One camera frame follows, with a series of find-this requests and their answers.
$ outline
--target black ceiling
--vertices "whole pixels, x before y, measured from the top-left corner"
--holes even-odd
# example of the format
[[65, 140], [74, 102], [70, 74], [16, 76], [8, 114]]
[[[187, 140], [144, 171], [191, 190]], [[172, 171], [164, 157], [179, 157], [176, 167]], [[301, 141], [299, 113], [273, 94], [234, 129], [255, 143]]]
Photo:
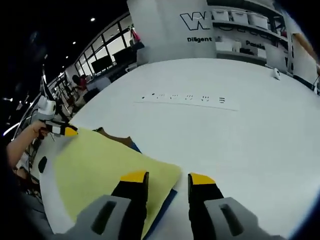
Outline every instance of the black ceiling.
[[[54, 1], [35, 4], [13, 2], [5, 11], [7, 16], [4, 49], [8, 69], [21, 68], [22, 53], [31, 34], [38, 31], [47, 48], [44, 62], [47, 80], [52, 80], [63, 71], [63, 66], [73, 64], [91, 40], [109, 23], [128, 12], [125, 0], [117, 1]], [[7, 93], [14, 89], [20, 77], [9, 77]]]

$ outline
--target computer monitor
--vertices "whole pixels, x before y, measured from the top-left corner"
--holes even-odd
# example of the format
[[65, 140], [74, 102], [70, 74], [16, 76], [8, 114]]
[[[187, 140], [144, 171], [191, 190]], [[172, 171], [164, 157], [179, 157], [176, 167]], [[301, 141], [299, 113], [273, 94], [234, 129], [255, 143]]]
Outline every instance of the computer monitor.
[[137, 60], [137, 53], [135, 53], [132, 48], [129, 46], [125, 49], [122, 49], [116, 52], [113, 55], [117, 65], [121, 65], [128, 62], [135, 62]]
[[108, 55], [98, 59], [97, 61], [92, 62], [91, 65], [94, 72], [97, 74], [111, 66], [112, 60], [111, 57]]

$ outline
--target white pillar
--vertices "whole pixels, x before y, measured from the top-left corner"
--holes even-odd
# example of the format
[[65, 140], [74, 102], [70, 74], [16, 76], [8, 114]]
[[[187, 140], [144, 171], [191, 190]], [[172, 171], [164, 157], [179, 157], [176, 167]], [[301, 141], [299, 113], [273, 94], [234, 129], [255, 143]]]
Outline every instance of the white pillar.
[[216, 57], [206, 0], [128, 0], [127, 4], [136, 32], [158, 61]]

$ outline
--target office desk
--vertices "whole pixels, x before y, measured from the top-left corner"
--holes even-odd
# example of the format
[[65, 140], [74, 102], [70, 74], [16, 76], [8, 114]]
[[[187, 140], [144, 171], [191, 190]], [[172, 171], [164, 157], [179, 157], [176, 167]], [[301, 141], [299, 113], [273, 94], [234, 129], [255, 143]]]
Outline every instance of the office desk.
[[[320, 99], [286, 75], [226, 59], [180, 59], [146, 64], [105, 88], [71, 120], [131, 136], [151, 158], [181, 166], [178, 191], [150, 239], [193, 239], [188, 218], [187, 174], [212, 177], [270, 234], [288, 238], [303, 222], [320, 189]], [[144, 96], [224, 97], [237, 110], [139, 102]], [[48, 157], [40, 187], [54, 232], [73, 223], [60, 199], [53, 161], [63, 138], [47, 137], [37, 154]]]

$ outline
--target hand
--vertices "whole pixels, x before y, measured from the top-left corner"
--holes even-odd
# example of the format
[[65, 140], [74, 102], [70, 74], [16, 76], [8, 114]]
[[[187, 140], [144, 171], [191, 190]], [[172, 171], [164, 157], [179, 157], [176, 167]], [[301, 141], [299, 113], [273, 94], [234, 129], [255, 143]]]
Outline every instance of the hand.
[[47, 126], [42, 121], [35, 121], [29, 126], [30, 130], [32, 131], [32, 134], [34, 138], [39, 137], [39, 134], [46, 137], [48, 136], [49, 131], [47, 130]]

